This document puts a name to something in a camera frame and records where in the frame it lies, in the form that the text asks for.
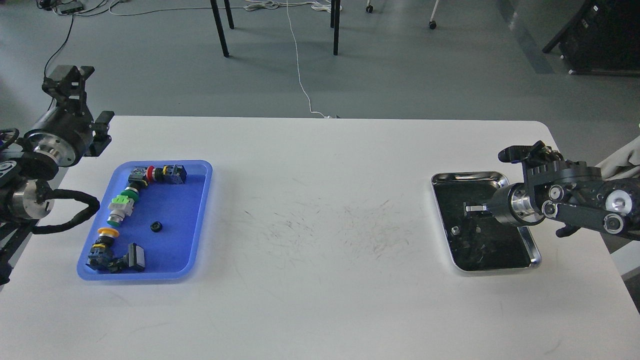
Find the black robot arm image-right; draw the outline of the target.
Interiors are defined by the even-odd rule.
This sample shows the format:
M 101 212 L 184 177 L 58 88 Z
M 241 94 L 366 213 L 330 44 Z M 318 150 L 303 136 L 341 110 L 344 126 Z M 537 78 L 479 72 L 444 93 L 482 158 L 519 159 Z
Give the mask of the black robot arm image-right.
M 508 146 L 498 153 L 498 159 L 521 164 L 523 182 L 499 187 L 485 203 L 464 203 L 466 218 L 491 217 L 514 227 L 551 219 L 564 224 L 556 232 L 560 238 L 588 229 L 638 241 L 638 138 L 597 166 L 565 159 L 542 141 Z

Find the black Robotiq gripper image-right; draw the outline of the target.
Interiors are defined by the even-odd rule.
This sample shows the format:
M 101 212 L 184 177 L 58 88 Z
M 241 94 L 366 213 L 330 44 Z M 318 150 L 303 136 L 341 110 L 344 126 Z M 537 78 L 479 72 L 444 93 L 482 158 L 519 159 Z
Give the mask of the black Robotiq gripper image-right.
M 487 203 L 464 203 L 466 218 L 495 218 L 514 227 L 535 226 L 545 217 L 535 212 L 523 182 L 499 187 Z

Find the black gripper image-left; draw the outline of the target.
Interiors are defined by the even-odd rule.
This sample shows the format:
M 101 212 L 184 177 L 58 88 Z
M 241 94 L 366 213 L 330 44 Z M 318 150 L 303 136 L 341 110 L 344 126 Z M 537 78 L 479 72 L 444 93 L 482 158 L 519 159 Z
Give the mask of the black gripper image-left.
M 57 167 L 75 166 L 83 157 L 99 157 L 110 145 L 113 111 L 94 118 L 87 107 L 86 80 L 94 66 L 60 64 L 43 78 L 42 91 L 55 100 L 24 135 L 26 148 L 52 160 Z

